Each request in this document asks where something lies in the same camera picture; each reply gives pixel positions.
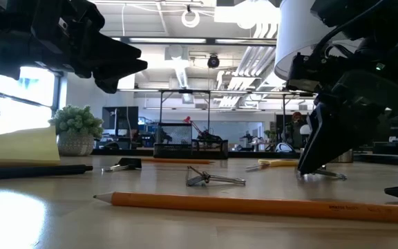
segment black pen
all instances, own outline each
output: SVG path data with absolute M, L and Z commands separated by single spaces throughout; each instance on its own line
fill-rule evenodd
M 83 174 L 85 171 L 91 170 L 93 170 L 93 166 L 86 165 L 62 165 L 52 167 L 0 167 L 0 179 Z

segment white pot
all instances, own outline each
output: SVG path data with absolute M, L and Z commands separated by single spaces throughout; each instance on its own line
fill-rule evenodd
M 93 151 L 95 139 L 92 135 L 61 132 L 58 136 L 58 151 L 61 156 L 88 156 Z

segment black cable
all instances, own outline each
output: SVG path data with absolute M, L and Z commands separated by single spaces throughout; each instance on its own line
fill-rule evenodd
M 330 51 L 332 48 L 337 48 L 337 50 L 339 50 L 340 53 L 342 53 L 342 55 L 345 55 L 347 58 L 351 58 L 354 56 L 354 53 L 349 51 L 346 47 L 344 47 L 340 44 L 333 44 L 333 45 L 329 46 L 328 48 L 326 48 L 326 50 L 325 50 L 326 58 L 328 58 L 330 56 Z
M 346 27 L 349 25 L 353 24 L 359 19 L 362 19 L 364 17 L 367 17 L 369 14 L 373 13 L 377 8 L 380 8 L 383 3 L 389 0 L 380 0 L 377 2 L 375 5 L 372 7 L 368 8 L 367 10 L 363 11 L 360 15 L 352 18 L 351 20 L 345 22 L 344 24 L 337 26 L 334 30 L 331 30 L 326 36 L 322 38 L 322 40 L 316 45 L 316 47 L 313 50 L 313 53 L 311 54 L 311 57 L 314 58 L 314 56 L 319 56 L 321 54 L 322 48 L 325 46 L 325 44 L 330 41 L 335 35 L 340 33 L 342 30 L 344 30 Z

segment pencil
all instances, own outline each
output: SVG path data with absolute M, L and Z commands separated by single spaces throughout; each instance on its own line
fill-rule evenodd
M 349 202 L 237 199 L 210 196 L 113 192 L 95 195 L 113 205 L 205 212 L 301 216 L 398 223 L 398 205 Z
M 201 159 L 168 159 L 168 158 L 141 158 L 142 162 L 153 163 L 188 163 L 188 164 L 210 164 L 210 160 Z

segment computer monitor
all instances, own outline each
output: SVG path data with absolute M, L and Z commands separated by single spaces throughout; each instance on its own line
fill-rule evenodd
M 102 128 L 116 136 L 125 135 L 125 130 L 138 130 L 138 110 L 138 107 L 103 107 Z

